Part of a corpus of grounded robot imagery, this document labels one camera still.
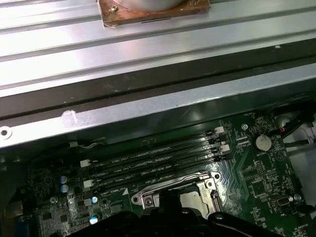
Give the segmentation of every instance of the screw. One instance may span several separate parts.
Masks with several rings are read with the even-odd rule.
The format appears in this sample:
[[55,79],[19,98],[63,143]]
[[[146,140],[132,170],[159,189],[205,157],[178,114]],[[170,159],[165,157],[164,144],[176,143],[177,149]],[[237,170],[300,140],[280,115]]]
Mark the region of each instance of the screw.
[[147,198],[147,199],[145,200],[145,205],[146,205],[146,206],[151,206],[152,204],[153,204],[153,201],[152,201],[151,198]]
[[249,127],[248,127],[247,124],[243,124],[243,125],[241,126],[241,128],[242,128],[244,131],[246,131]]
[[300,201],[300,200],[302,200],[301,195],[295,194],[295,195],[294,195],[294,200],[295,200],[295,201]]
[[0,138],[3,140],[9,139],[12,135],[11,128],[7,126],[0,127]]
[[112,7],[110,8],[110,11],[113,11],[113,12],[118,11],[118,10],[119,10],[119,7],[118,7],[118,6],[112,6]]
[[51,197],[51,198],[49,199],[49,201],[50,201],[51,204],[55,204],[55,203],[58,202],[58,199],[57,199],[57,197]]
[[222,215],[222,214],[219,214],[219,213],[216,213],[214,217],[215,217],[215,219],[217,219],[217,220],[223,220],[223,219],[224,219],[223,215]]
[[20,157],[17,157],[13,162],[21,162]]

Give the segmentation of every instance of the cable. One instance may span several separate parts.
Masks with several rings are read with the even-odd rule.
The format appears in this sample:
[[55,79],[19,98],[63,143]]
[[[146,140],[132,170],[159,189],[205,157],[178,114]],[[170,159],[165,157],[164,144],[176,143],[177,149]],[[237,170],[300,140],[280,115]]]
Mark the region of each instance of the cable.
[[296,95],[293,95],[293,96],[290,96],[290,97],[287,97],[283,100],[281,100],[280,102],[276,103],[275,105],[271,106],[266,112],[265,114],[270,114],[275,108],[281,106],[281,105],[284,105],[288,102],[291,102],[293,101],[294,99],[303,99],[304,97],[307,97],[307,98],[310,98],[312,100],[316,100],[316,96],[313,95],[312,92],[305,92],[305,93],[299,93],[299,94],[296,94]]
[[285,147],[299,147],[299,146],[304,146],[304,145],[311,145],[316,143],[316,139],[313,139],[312,137],[308,137],[308,139],[301,140],[301,141],[295,141],[295,142],[289,142],[285,143]]
[[284,144],[285,147],[299,147],[299,146],[304,146],[304,145],[309,145],[308,140],[302,140],[302,141],[296,141],[296,142],[289,142]]

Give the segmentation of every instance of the capacitor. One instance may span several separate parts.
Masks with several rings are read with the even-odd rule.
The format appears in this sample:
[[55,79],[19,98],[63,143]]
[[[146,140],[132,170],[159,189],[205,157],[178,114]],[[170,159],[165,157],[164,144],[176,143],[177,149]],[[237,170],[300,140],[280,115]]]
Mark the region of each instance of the capacitor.
[[299,194],[295,194],[295,195],[294,195],[294,200],[295,200],[295,201],[300,201],[300,200],[302,200],[302,196],[299,195]]
[[254,140],[254,146],[262,152],[267,152],[272,147],[272,141],[267,135],[261,134]]
[[66,184],[67,181],[68,181],[68,177],[67,177],[67,176],[65,176],[65,175],[60,176],[60,178],[59,178],[59,183],[61,183],[61,184]]
[[90,224],[95,224],[95,223],[97,223],[98,221],[99,221],[99,215],[98,214],[94,214],[93,216],[91,216],[91,218],[90,218],[90,220],[89,220],[89,222],[90,222]]
[[91,202],[92,203],[97,203],[98,202],[98,198],[97,197],[92,197],[91,198]]
[[69,187],[68,187],[67,184],[64,184],[64,185],[62,185],[62,186],[60,187],[60,191],[61,191],[62,193],[66,193],[66,192],[68,192],[68,190],[69,190]]
[[55,197],[55,196],[53,196],[53,197],[51,197],[51,198],[49,199],[49,201],[50,201],[51,204],[56,204],[56,203],[58,202],[58,198]]

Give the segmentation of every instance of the metal socket bracket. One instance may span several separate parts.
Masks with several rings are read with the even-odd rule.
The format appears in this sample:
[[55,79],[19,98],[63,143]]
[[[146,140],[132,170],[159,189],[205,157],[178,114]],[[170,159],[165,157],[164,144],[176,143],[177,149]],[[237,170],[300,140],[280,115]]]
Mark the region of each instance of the metal socket bracket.
[[216,183],[220,179],[221,175],[218,172],[198,172],[147,186],[135,194],[131,198],[131,201],[135,205],[141,205],[143,209],[149,207],[159,207],[159,193],[162,190],[171,190],[187,185],[196,185],[199,190],[201,201],[207,205],[208,215],[210,215],[221,210],[216,187]]

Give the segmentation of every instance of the black cable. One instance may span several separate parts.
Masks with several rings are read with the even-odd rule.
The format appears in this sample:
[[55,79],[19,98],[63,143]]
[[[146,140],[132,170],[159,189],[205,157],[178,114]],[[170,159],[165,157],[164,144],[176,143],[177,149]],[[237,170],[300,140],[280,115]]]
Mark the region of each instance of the black cable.
[[309,144],[308,140],[302,140],[302,141],[285,143],[284,145],[285,147],[299,147],[299,146],[304,146],[308,144]]
[[265,114],[270,114],[275,108],[281,106],[281,105],[284,105],[288,102],[291,102],[293,101],[294,99],[304,99],[304,98],[310,98],[312,99],[313,101],[316,100],[316,96],[313,95],[312,92],[305,92],[305,93],[299,93],[299,94],[296,94],[296,95],[292,95],[290,97],[287,97],[281,101],[279,101],[278,103],[276,103],[275,105],[271,106],[268,110],[266,110]]

